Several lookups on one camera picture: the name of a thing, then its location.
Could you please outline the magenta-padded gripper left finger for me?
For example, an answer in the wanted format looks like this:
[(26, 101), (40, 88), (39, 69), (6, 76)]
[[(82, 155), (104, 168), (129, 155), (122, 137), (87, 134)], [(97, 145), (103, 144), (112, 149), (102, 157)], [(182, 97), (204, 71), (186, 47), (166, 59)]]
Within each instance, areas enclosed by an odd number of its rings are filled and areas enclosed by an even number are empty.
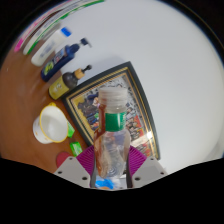
[(59, 153), (56, 157), (56, 166), (56, 176), (84, 188), (94, 188), (96, 167), (93, 147), (88, 147), (76, 157), (67, 152)]

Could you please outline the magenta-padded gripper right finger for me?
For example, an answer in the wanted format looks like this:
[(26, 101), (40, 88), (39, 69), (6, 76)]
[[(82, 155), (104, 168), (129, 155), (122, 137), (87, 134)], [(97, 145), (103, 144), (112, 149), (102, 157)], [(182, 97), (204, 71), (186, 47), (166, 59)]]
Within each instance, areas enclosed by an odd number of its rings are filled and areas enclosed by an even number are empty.
[(154, 156), (145, 156), (134, 147), (130, 147), (127, 167), (126, 183), (128, 188), (140, 188), (167, 175)]

